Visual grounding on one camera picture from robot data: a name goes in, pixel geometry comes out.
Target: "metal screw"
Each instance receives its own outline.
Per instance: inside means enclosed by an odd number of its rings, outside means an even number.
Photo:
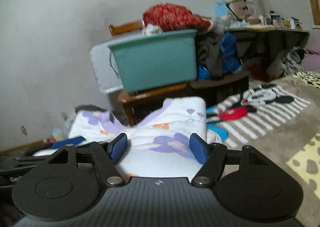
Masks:
[[[107,182],[111,185],[118,185],[122,182],[122,178],[119,176],[110,176],[107,178]]]
[[[194,181],[199,185],[206,185],[210,183],[210,178],[206,176],[198,176],[194,179]]]

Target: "wooden chair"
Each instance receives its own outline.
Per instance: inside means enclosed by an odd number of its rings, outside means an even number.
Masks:
[[[109,26],[112,36],[141,30],[144,27],[142,20],[126,23],[121,26]],[[118,95],[118,103],[123,106],[128,117],[129,125],[133,126],[141,121],[149,112],[162,107],[165,98],[199,96],[202,97],[206,106],[210,107],[227,98],[229,95],[243,92],[249,86],[249,72],[243,71],[235,75],[225,76],[222,80],[201,80],[191,83],[180,83],[163,86],[156,89],[129,94],[122,90]]]

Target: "chair leg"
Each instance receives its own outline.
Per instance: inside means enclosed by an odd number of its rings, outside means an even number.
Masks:
[[[129,120],[129,125],[133,126],[136,124],[136,120],[134,114],[132,112],[132,107],[130,105],[123,104],[124,113],[127,115]]]

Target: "desk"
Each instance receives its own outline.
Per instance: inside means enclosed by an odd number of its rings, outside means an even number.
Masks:
[[[232,28],[226,31],[234,34],[235,37],[237,33],[255,33],[255,35],[251,37],[245,37],[245,38],[236,37],[236,40],[238,43],[250,42],[250,46],[242,56],[243,61],[247,60],[249,57],[254,56],[257,53],[257,43],[260,36],[262,37],[266,55],[269,59],[271,55],[270,38],[273,36],[273,34],[275,33],[279,34],[279,37],[281,38],[281,43],[282,43],[281,48],[285,50],[289,50],[293,46],[299,46],[309,36],[309,31],[307,30],[276,28],[274,26],[268,26],[268,27],[262,26],[261,28],[259,28],[258,26],[247,26],[243,28]],[[287,35],[289,35],[290,33],[292,33],[295,36],[297,35],[299,39],[289,46],[287,44]]]

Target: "red cushion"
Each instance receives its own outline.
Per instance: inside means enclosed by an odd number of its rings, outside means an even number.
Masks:
[[[163,31],[196,29],[197,31],[206,31],[211,22],[203,19],[185,6],[171,3],[160,3],[150,7],[143,13],[145,26],[149,23],[158,25]]]

